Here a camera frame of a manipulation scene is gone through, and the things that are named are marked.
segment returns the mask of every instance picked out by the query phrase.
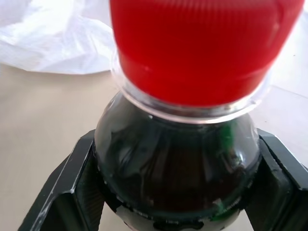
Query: white plastic bag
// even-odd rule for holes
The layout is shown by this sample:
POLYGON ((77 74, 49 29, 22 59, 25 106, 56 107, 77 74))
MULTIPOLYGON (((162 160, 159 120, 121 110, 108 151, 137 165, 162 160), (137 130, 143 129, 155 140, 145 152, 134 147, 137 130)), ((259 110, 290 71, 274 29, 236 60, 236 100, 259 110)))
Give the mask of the white plastic bag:
POLYGON ((99 17, 108 18, 108 1, 0 0, 0 63, 63 74, 109 70, 115 42, 99 17))

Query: table surface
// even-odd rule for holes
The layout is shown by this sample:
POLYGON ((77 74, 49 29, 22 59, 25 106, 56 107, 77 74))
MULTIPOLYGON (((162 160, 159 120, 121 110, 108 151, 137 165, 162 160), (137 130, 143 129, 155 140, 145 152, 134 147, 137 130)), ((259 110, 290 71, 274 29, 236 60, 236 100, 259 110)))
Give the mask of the table surface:
MULTIPOLYGON (((308 14, 273 68, 273 86, 251 116, 308 166, 308 14)), ((0 230, 15 231, 50 173, 94 129, 116 94, 109 72, 31 73, 0 66, 0 230)), ((100 230, 129 231, 106 206, 100 230)), ((226 229, 252 231, 245 212, 226 229)))

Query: red bottle cap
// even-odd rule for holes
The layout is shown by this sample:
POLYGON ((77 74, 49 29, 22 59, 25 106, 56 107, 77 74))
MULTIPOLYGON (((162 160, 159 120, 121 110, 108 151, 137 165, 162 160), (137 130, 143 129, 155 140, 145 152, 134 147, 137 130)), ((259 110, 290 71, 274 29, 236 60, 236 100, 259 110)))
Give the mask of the red bottle cap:
POLYGON ((235 102, 263 80, 303 0, 112 0, 120 64, 139 89, 194 107, 235 102))

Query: clear plastic bottle neck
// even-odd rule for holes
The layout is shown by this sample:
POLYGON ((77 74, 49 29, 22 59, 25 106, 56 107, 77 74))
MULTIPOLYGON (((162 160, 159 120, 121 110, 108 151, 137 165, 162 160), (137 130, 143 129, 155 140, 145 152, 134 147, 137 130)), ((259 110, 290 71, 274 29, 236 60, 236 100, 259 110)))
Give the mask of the clear plastic bottle neck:
POLYGON ((161 101, 133 85, 124 74, 117 53, 112 60, 112 75, 123 95, 135 106, 151 115, 188 124, 214 124, 235 119, 252 111, 262 100, 270 85, 270 71, 248 96, 215 107, 188 107, 161 101))

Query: bottle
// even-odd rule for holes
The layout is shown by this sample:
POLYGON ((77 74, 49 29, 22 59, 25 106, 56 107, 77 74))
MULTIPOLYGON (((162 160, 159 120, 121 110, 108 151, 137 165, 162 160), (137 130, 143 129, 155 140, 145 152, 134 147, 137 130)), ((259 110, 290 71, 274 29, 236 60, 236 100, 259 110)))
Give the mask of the bottle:
POLYGON ((247 113, 301 4, 111 1, 120 93, 94 153, 105 201, 132 230, 219 231, 246 207, 261 160, 247 113))

